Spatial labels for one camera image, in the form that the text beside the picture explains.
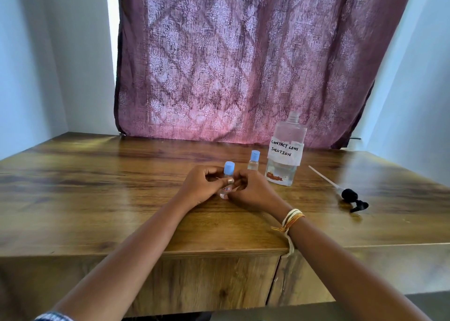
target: wooden table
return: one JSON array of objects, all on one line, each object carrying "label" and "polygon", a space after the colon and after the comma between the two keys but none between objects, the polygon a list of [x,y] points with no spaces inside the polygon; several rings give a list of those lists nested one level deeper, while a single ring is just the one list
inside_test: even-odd
[{"label": "wooden table", "polygon": [[[23,318],[47,310],[167,202],[192,166],[243,168],[253,148],[263,171],[265,146],[74,133],[1,161],[0,301]],[[308,165],[369,209],[349,214]],[[292,187],[274,188],[403,293],[450,290],[447,187],[369,153],[306,150]],[[217,196],[196,207],[128,315],[332,300],[298,252],[280,259],[287,242],[267,220]]]}]

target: floor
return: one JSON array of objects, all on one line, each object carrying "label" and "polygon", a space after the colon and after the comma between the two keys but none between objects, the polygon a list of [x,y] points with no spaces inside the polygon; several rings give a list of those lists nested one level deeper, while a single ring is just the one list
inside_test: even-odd
[{"label": "floor", "polygon": [[[433,321],[450,320],[450,291],[410,295],[408,298]],[[317,303],[295,307],[255,308],[215,312],[211,321],[351,321],[335,303]]]}]

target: striped sleeve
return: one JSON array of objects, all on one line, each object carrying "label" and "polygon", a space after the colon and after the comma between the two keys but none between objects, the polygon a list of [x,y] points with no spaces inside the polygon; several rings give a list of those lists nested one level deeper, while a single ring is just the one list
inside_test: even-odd
[{"label": "striped sleeve", "polygon": [[48,312],[42,315],[39,315],[34,319],[35,321],[73,321],[71,318],[59,314],[57,312]]}]

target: person's right hand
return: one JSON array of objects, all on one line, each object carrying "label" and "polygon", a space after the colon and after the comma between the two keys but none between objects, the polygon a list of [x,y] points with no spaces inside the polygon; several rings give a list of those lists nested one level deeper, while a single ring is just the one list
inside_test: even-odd
[{"label": "person's right hand", "polygon": [[285,204],[265,176],[257,170],[240,170],[239,174],[234,175],[234,185],[238,188],[228,193],[228,199],[237,205],[272,214],[277,206]]}]

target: bottle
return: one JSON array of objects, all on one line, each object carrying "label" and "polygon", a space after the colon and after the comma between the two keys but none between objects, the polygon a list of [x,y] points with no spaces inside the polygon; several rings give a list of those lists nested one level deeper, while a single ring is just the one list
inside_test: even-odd
[{"label": "bottle", "polygon": [[259,165],[259,150],[252,150],[250,161],[248,162],[247,169],[258,170]]},{"label": "bottle", "polygon": [[[225,162],[225,166],[224,166],[224,177],[227,177],[227,176],[233,176],[233,172],[234,172],[234,162],[231,162],[231,161]],[[232,186],[233,186],[233,185],[231,184],[231,185],[228,185],[228,186],[225,186],[224,188],[222,188],[222,189],[219,191],[219,196],[220,196],[222,199],[228,200],[227,194],[228,194],[229,192],[231,192]]]},{"label": "bottle", "polygon": [[306,126],[298,123],[300,114],[291,111],[286,121],[275,126],[267,154],[266,178],[283,186],[291,186],[303,154]]}]

